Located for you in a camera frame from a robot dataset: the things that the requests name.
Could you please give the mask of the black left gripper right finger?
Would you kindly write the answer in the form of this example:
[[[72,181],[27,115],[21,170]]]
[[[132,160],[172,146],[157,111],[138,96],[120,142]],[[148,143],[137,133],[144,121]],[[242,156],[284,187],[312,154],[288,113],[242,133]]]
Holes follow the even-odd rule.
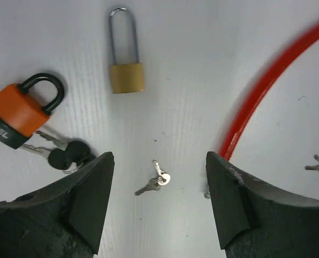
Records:
[[[207,181],[227,257],[319,257],[319,200],[275,187],[215,152]]]

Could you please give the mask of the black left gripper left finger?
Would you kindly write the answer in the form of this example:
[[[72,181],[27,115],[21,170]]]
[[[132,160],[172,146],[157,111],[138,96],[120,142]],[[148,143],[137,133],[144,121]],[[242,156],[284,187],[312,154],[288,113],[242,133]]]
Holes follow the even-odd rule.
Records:
[[[0,202],[0,257],[93,257],[100,248],[114,155],[17,199]]]

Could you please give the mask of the red cable lock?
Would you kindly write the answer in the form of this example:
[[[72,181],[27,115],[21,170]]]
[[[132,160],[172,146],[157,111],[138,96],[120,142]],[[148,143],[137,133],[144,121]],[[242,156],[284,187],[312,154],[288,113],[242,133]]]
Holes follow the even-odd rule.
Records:
[[[319,198],[319,19],[293,36],[254,77],[217,153],[281,188]]]

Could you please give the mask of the small silver key pair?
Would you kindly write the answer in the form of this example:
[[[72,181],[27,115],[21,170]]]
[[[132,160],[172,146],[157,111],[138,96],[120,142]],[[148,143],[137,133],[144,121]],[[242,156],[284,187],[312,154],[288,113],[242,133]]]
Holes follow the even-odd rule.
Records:
[[[137,190],[134,193],[135,196],[140,196],[141,194],[148,191],[159,191],[162,186],[167,185],[170,182],[171,175],[161,169],[159,162],[157,160],[153,160],[152,163],[155,170],[157,171],[157,175],[154,178],[150,179],[144,187]]]

